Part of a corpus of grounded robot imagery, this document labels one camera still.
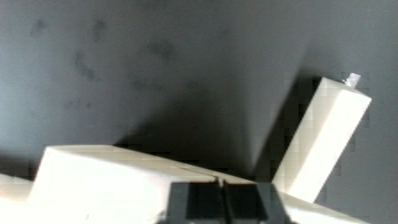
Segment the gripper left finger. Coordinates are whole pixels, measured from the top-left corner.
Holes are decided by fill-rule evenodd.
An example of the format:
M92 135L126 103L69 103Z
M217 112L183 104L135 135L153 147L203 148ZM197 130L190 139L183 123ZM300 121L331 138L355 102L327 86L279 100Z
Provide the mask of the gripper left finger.
M222 224L220 186L212 183L171 185L165 218L158 224Z

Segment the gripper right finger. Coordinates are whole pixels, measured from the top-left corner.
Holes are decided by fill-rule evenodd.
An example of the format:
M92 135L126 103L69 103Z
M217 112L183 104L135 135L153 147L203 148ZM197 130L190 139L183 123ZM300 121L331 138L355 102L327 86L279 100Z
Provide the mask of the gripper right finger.
M229 224L291 224L277 189L270 183L226 184Z

